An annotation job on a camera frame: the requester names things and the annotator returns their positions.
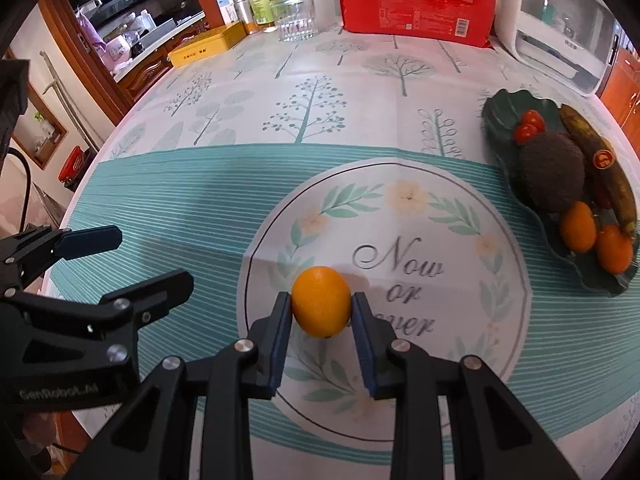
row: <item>banana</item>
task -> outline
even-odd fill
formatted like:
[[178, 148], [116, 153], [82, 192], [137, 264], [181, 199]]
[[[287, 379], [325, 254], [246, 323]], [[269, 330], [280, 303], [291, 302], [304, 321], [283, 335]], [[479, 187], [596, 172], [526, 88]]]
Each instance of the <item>banana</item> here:
[[589, 122], [569, 105], [560, 107], [560, 119], [573, 141], [584, 153], [587, 161], [591, 161], [591, 173], [594, 178], [601, 181], [607, 190], [620, 227], [631, 240], [634, 240], [638, 220], [636, 200], [631, 184], [616, 160], [616, 155], [610, 148], [610, 144], [599, 136]]

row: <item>yellow box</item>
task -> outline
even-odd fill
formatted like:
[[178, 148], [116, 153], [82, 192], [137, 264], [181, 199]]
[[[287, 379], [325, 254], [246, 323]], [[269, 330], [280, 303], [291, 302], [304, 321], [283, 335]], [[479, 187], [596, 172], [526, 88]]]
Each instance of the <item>yellow box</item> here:
[[203, 57], [229, 50], [245, 36], [246, 32], [241, 22], [222, 25], [198, 34], [183, 46], [174, 48], [169, 52], [169, 59], [175, 67], [186, 65]]

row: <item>teal striped pattern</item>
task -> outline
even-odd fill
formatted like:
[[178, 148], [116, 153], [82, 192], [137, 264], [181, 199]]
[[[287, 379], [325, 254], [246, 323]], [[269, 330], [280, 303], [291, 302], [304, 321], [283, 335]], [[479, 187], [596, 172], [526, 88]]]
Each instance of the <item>teal striped pattern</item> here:
[[[392, 148], [244, 144], [153, 152], [98, 165], [70, 218], [83, 229], [117, 224], [117, 251], [59, 262], [52, 278], [70, 300], [182, 267], [195, 279], [187, 304], [140, 331], [143, 375], [168, 354], [193, 360], [238, 336], [242, 254], [261, 222], [295, 187], [347, 162], [398, 156], [450, 171], [482, 192], [509, 223], [533, 290], [529, 330], [508, 382], [553, 438], [609, 412], [640, 390], [640, 282], [610, 299], [583, 290], [554, 258], [533, 218], [510, 197], [498, 169]], [[302, 430], [270, 402], [251, 405], [252, 433], [321, 456], [386, 464], [388, 452], [338, 446]], [[450, 445], [446, 459], [451, 460]]]

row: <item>black cable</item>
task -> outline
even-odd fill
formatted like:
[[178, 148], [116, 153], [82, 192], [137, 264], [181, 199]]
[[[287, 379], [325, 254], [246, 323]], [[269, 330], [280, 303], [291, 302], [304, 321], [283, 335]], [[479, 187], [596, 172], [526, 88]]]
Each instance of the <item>black cable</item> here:
[[73, 453], [74, 455], [79, 455], [81, 453], [81, 451], [71, 449], [70, 447], [67, 447], [67, 446], [62, 446], [62, 444], [58, 444], [57, 442], [54, 442], [51, 445], [53, 447], [57, 447], [60, 451], [66, 451], [67, 453]]
[[27, 219], [27, 208], [29, 206], [29, 193], [31, 192], [31, 170], [29, 169], [29, 163], [27, 162], [27, 159], [24, 158], [24, 155], [18, 150], [9, 147], [9, 149], [7, 150], [7, 154], [11, 154], [21, 161], [22, 165], [24, 166], [24, 171], [27, 175], [27, 189], [24, 193], [24, 205], [22, 206], [22, 218], [20, 219], [20, 232], [22, 232], [24, 231], [24, 223]]

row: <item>clear glass cup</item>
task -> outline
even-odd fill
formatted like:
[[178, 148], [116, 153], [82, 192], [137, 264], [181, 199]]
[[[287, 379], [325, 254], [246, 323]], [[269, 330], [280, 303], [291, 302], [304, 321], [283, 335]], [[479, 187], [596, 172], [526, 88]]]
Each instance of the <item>clear glass cup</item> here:
[[318, 33], [314, 0], [286, 0], [271, 10], [280, 41], [308, 40]]

